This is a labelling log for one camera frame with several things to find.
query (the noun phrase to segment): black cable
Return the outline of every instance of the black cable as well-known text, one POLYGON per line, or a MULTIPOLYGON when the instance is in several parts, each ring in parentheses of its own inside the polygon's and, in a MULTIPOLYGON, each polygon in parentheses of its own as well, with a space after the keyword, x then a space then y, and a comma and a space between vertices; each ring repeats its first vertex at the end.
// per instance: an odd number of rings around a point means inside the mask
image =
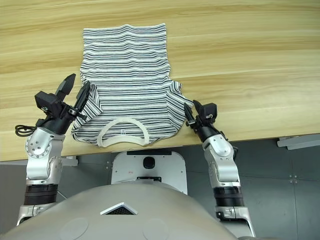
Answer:
MULTIPOLYGON (((43 124, 45 124, 46 122, 48 122, 50 120, 53 120, 53 118, 51 117, 51 118, 44 120, 41 123, 41 125, 39 125, 38 127, 41 127, 43 124)), ((27 126, 27 125, 16 125, 14 128, 15 128, 15 134, 18 137, 29 137, 37 129, 36 126, 27 126)))
POLYGON ((232 146, 233 147, 233 160, 236 161, 237 155, 239 153, 239 148, 237 148, 236 146, 232 146))

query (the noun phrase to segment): vent grille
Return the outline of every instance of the vent grille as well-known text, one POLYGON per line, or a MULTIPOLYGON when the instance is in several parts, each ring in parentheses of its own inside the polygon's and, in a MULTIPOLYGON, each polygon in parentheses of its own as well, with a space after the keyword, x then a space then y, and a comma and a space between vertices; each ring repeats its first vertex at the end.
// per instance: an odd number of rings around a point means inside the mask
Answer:
POLYGON ((121 206, 106 215, 134 215, 132 212, 130 212, 128 209, 126 209, 124 206, 121 206))
POLYGON ((100 215, 137 215, 138 212, 124 202, 120 202, 112 207, 100 212, 100 215))

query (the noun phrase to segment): wood grain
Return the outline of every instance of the wood grain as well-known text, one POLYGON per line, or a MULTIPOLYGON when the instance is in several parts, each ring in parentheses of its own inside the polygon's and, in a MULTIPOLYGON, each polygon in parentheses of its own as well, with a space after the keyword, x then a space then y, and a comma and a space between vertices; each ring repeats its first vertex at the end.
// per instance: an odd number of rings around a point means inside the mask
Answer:
MULTIPOLYGON (((320 132, 319 0, 2 0, 0 3, 1 161, 25 159, 17 124, 34 125, 38 91, 69 74, 80 88, 83 28, 166 23, 171 78, 183 94, 218 104, 216 127, 233 141, 320 132)), ((149 148, 199 144, 187 127, 149 148)), ((74 141, 63 155, 108 148, 74 141)))

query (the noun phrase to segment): black button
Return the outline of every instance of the black button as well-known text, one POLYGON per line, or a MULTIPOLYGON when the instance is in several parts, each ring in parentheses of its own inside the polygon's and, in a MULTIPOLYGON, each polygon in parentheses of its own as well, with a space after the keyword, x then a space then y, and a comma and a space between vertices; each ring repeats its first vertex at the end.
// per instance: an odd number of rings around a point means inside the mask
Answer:
POLYGON ((155 167, 155 159, 152 156, 146 156, 143 159, 143 167, 145 169, 153 169, 155 167))

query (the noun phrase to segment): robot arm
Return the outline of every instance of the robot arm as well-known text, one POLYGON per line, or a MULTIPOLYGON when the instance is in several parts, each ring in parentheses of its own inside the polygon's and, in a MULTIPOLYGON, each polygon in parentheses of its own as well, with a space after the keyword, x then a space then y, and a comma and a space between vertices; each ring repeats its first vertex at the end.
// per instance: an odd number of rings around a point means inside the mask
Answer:
POLYGON ((234 162, 238 150, 232 147, 223 132, 213 126, 217 117, 217 105, 201 105, 195 100, 193 102, 198 115, 194 118, 191 108, 184 104, 186 125, 190 126, 202 141, 216 200, 216 217, 236 236, 255 237, 249 210, 245 207, 242 196, 238 168, 234 162))
POLYGON ((40 91, 34 96, 37 107, 46 114, 45 119, 37 121, 36 127, 16 126, 18 136, 28 137, 25 143, 28 155, 26 189, 17 226, 56 202, 62 173, 61 152, 65 133, 76 117, 86 119, 80 112, 88 100, 89 82, 80 89, 74 107, 63 102, 74 85, 75 77, 72 74, 63 80, 55 94, 40 91))

